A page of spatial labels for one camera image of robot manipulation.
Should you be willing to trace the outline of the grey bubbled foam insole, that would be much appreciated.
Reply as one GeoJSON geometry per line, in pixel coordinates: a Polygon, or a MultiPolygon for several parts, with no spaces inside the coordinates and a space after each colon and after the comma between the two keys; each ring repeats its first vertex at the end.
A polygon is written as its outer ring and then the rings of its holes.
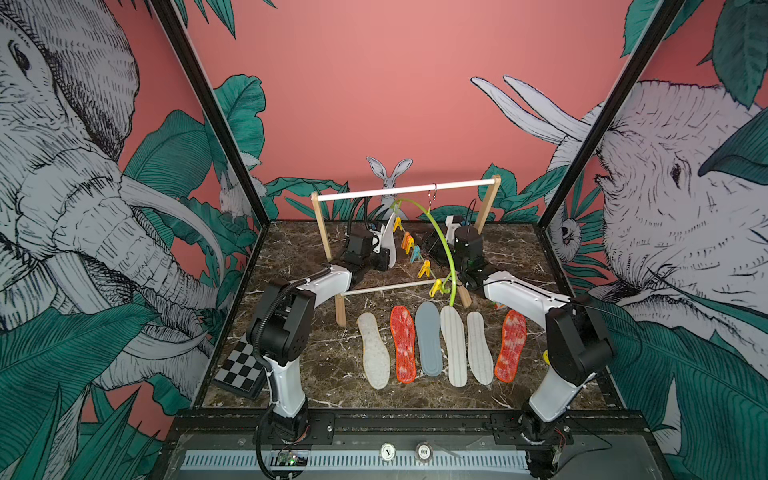
{"type": "Polygon", "coordinates": [[[425,375],[438,376],[443,370],[440,345],[440,315],[432,302],[423,302],[416,311],[415,327],[420,363],[425,375]]]}

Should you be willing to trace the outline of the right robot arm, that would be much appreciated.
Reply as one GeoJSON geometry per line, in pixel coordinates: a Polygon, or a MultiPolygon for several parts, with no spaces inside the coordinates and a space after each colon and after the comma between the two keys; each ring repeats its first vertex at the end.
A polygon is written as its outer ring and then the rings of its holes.
{"type": "Polygon", "coordinates": [[[518,327],[502,334],[503,346],[516,350],[531,327],[544,337],[547,371],[521,409],[519,430],[531,445],[543,445],[552,437],[560,442],[566,411],[617,357],[607,314],[585,295],[551,292],[493,264],[484,253],[482,235],[472,226],[458,227],[452,240],[440,239],[440,234],[422,236],[427,258],[452,266],[470,293],[506,307],[520,319],[518,327]]]}

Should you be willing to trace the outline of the green clothes hanger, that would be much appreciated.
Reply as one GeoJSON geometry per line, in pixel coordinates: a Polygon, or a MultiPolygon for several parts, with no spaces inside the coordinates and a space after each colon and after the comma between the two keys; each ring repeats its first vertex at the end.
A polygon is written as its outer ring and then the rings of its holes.
{"type": "Polygon", "coordinates": [[[427,209],[423,207],[421,204],[419,204],[418,202],[415,202],[412,199],[399,198],[398,195],[395,195],[395,200],[393,201],[393,204],[392,204],[392,208],[393,208],[392,230],[393,230],[393,233],[396,233],[398,230],[400,230],[403,233],[400,244],[395,244],[395,246],[402,249],[403,252],[406,253],[407,255],[412,255],[415,251],[415,240],[412,238],[412,235],[407,230],[404,229],[404,227],[402,226],[402,221],[399,219],[399,213],[401,210],[400,206],[403,202],[416,206],[422,212],[422,214],[427,218],[427,220],[433,227],[435,235],[437,236],[437,244],[440,245],[440,249],[443,250],[445,259],[448,262],[449,274],[446,278],[441,279],[440,277],[437,277],[434,274],[434,272],[431,270],[430,267],[426,266],[426,264],[428,263],[428,261],[426,260],[426,255],[428,254],[428,252],[422,253],[421,256],[422,256],[423,265],[422,265],[422,268],[419,270],[417,277],[432,278],[432,287],[430,290],[430,296],[433,297],[437,293],[448,294],[449,305],[453,307],[455,305],[457,292],[458,292],[457,271],[453,261],[450,246],[447,242],[445,235],[441,231],[437,221],[433,217],[431,213],[431,209],[427,209]]]}

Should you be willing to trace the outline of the yellow-edged felt insole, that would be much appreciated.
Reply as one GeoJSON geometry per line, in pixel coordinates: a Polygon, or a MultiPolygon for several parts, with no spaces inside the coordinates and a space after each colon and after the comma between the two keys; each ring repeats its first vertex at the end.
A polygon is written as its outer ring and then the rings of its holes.
{"type": "Polygon", "coordinates": [[[390,378],[390,356],[372,313],[363,313],[357,319],[363,342],[364,374],[375,390],[384,389],[390,378]]]}

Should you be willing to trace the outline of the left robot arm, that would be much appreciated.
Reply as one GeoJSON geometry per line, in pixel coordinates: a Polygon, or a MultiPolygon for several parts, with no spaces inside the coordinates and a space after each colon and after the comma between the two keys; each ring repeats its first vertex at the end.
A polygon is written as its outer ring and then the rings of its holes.
{"type": "Polygon", "coordinates": [[[359,284],[371,269],[396,261],[394,227],[350,230],[341,256],[322,270],[288,281],[271,280],[252,316],[247,342],[270,390],[267,425],[282,441],[301,440],[309,427],[308,400],[301,385],[300,356],[308,344],[314,310],[359,284]]]}

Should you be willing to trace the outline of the white thin insole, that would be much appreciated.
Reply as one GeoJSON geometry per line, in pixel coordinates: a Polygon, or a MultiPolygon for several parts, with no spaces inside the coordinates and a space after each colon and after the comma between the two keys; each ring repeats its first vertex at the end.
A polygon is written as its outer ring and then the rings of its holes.
{"type": "Polygon", "coordinates": [[[485,323],[481,313],[467,316],[468,361],[470,370],[481,385],[490,385],[494,378],[494,363],[485,336],[485,323]]]}

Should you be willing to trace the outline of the orange-edged felt insole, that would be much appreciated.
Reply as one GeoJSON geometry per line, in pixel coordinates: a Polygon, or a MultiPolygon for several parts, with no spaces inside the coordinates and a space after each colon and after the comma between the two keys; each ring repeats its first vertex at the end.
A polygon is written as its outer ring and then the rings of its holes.
{"type": "Polygon", "coordinates": [[[502,324],[501,348],[494,374],[503,383],[511,383],[517,375],[521,355],[528,337],[526,318],[509,310],[502,324]]]}
{"type": "Polygon", "coordinates": [[[416,378],[415,340],[413,318],[405,306],[395,306],[390,314],[390,331],[395,346],[396,378],[410,384],[416,378]]]}

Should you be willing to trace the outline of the white striped fabric insole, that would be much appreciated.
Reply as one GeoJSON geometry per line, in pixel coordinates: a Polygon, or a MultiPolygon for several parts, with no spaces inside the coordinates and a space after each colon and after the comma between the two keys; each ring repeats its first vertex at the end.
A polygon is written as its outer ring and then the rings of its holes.
{"type": "Polygon", "coordinates": [[[454,387],[467,384],[467,348],[464,323],[453,306],[440,312],[440,328],[447,348],[449,382],[454,387]]]}

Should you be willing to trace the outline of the white embossed foam insole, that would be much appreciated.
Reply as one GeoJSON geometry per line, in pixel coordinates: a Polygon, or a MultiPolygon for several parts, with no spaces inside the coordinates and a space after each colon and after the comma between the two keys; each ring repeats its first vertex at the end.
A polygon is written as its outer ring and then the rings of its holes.
{"type": "Polygon", "coordinates": [[[384,253],[388,254],[388,262],[387,262],[388,269],[391,269],[394,267],[396,263],[396,258],[397,258],[396,246],[394,241],[394,224],[397,219],[398,219],[397,215],[394,212],[392,212],[382,233],[381,250],[384,253]]]}

